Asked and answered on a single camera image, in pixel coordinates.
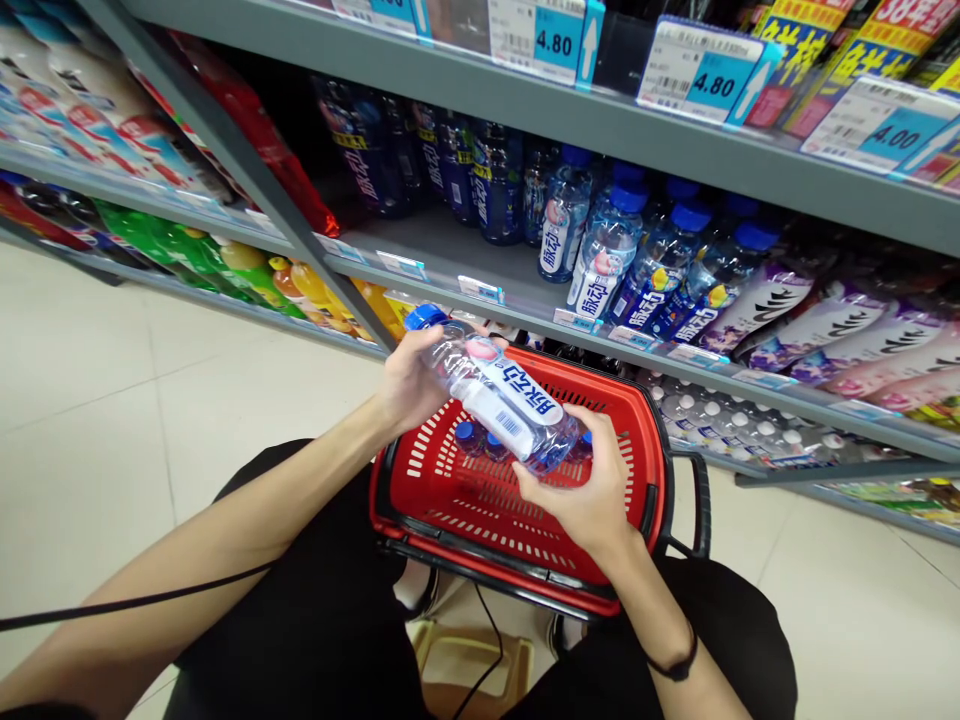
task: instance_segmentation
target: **tiled floor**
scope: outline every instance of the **tiled floor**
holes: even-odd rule
[[[0,338],[0,616],[80,601],[262,447],[324,432],[381,373],[3,245]],[[960,550],[787,492],[740,490],[721,471],[711,484],[714,557],[777,606],[798,717],[956,717]],[[544,670],[544,614],[485,593],[505,631],[534,636]],[[486,626],[469,586],[448,619]],[[0,635],[0,676],[45,632]],[[173,679],[164,673],[131,717],[160,718]]]

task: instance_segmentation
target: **human hand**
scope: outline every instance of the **human hand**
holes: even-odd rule
[[[564,405],[563,409],[593,433],[593,471],[587,483],[555,488],[539,482],[518,462],[513,463],[513,471],[523,499],[557,518],[567,535],[602,564],[602,559],[622,550],[636,532],[623,507],[629,470],[609,415],[579,405]]]

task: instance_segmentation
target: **plastic basket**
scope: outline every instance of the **plastic basket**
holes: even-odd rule
[[[643,534],[650,552],[663,553],[672,545],[689,557],[707,557],[706,465],[696,453],[671,452],[647,390],[544,353],[511,347],[507,355],[558,401],[611,417],[630,470],[626,516]],[[385,547],[573,617],[617,614],[620,603],[607,578],[556,518],[520,497],[509,464],[470,458],[460,451],[453,433],[467,419],[459,401],[451,400],[377,457],[371,516]],[[693,549],[670,535],[674,457],[693,462],[697,514]],[[590,471],[590,461],[564,463],[543,482],[574,487],[585,483]]]

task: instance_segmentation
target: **basket handle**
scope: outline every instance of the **basket handle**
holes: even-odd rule
[[[686,450],[675,450],[675,458],[686,458],[693,465],[693,485],[695,490],[696,518],[694,518],[693,549],[691,550],[672,534],[662,538],[668,545],[679,550],[688,558],[706,560],[710,557],[710,536],[712,519],[710,515],[710,477],[703,455]]]

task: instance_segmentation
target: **white arrow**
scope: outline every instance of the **white arrow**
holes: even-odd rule
[[[580,79],[590,77],[590,67],[593,65],[593,53],[597,50],[597,19],[590,22],[590,29],[583,36],[583,66],[580,68]]]
[[[917,167],[921,161],[926,160],[931,153],[940,152],[948,142],[953,140],[954,136],[957,134],[957,126],[953,125],[948,127],[946,130],[941,132],[930,142],[927,143],[927,146],[923,149],[923,152],[917,153],[903,166],[904,170],[912,170]]]
[[[740,107],[737,108],[737,114],[734,116],[737,120],[743,117],[743,114],[750,108],[750,105],[753,104],[753,98],[763,90],[763,86],[767,84],[767,75],[770,74],[770,66],[772,64],[771,62],[767,62],[747,85],[747,89],[743,92],[743,102],[740,103]]]

